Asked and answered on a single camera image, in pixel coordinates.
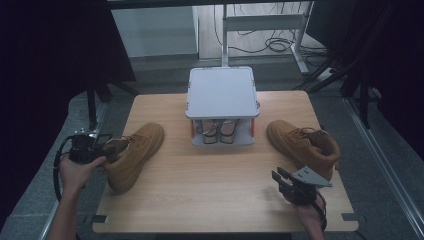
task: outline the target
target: metal frame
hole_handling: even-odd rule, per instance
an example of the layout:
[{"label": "metal frame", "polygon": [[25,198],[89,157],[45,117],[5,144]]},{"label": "metal frame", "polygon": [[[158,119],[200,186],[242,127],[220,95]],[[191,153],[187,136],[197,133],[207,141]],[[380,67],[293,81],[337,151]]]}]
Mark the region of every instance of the metal frame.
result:
[{"label": "metal frame", "polygon": [[231,31],[256,31],[256,30],[298,30],[296,42],[291,46],[291,51],[297,62],[300,73],[309,74],[308,67],[300,55],[300,44],[308,24],[313,2],[308,2],[303,14],[267,15],[267,16],[227,16],[227,4],[223,5],[222,18],[222,66],[228,67],[228,41],[227,32]]}]

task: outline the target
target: cable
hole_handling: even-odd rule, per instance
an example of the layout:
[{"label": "cable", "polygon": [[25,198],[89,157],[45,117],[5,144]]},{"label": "cable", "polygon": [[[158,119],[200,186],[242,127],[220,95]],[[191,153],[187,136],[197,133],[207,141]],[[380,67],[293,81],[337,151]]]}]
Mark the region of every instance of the cable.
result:
[{"label": "cable", "polygon": [[[59,147],[59,150],[57,150],[56,152],[56,156],[55,159],[53,161],[53,186],[54,186],[54,191],[56,194],[56,198],[57,201],[60,202],[60,199],[62,198],[62,193],[60,191],[60,184],[59,184],[59,164],[60,164],[60,158],[63,155],[62,150],[63,147],[65,146],[65,144],[70,140],[73,139],[73,136],[68,136],[67,138],[65,138],[65,140],[63,140],[62,144]],[[80,237],[78,236],[78,233],[75,233],[75,239],[76,240],[80,240]]]}]

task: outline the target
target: white box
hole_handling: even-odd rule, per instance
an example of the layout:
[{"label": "white box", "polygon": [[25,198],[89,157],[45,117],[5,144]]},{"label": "white box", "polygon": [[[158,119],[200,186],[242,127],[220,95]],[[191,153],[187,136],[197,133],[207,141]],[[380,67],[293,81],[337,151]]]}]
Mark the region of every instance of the white box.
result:
[{"label": "white box", "polygon": [[[259,102],[250,67],[194,68],[190,72],[186,116],[192,123],[192,143],[198,146],[251,145]],[[202,119],[240,119],[232,144],[204,144],[196,131]]]}]

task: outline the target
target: wooden tabletop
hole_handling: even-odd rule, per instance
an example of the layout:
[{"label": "wooden tabletop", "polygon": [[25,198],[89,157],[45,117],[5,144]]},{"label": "wooden tabletop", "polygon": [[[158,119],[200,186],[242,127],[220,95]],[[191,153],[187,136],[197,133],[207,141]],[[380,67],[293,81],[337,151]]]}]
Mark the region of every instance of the wooden tabletop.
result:
[{"label": "wooden tabletop", "polygon": [[[156,122],[163,126],[165,140],[130,191],[113,195],[106,185],[97,214],[107,220],[94,223],[94,231],[303,231],[293,207],[271,178],[277,167],[296,169],[268,143],[265,129],[276,119],[316,129],[319,123],[303,91],[258,92],[257,96],[261,113],[255,119],[253,145],[214,147],[192,145],[186,94],[137,96],[123,135]],[[342,218],[353,210],[337,171],[331,183],[332,188],[321,189],[328,204],[326,230],[356,230],[358,222]]]}]

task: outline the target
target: finger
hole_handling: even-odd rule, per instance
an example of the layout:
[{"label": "finger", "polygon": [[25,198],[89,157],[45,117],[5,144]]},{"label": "finger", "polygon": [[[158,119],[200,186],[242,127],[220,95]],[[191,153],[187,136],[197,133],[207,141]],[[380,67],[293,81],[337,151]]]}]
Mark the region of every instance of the finger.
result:
[{"label": "finger", "polygon": [[92,165],[93,168],[95,168],[95,167],[102,165],[105,161],[106,161],[106,157],[101,156],[101,157],[96,158],[93,162],[91,162],[90,165]]}]

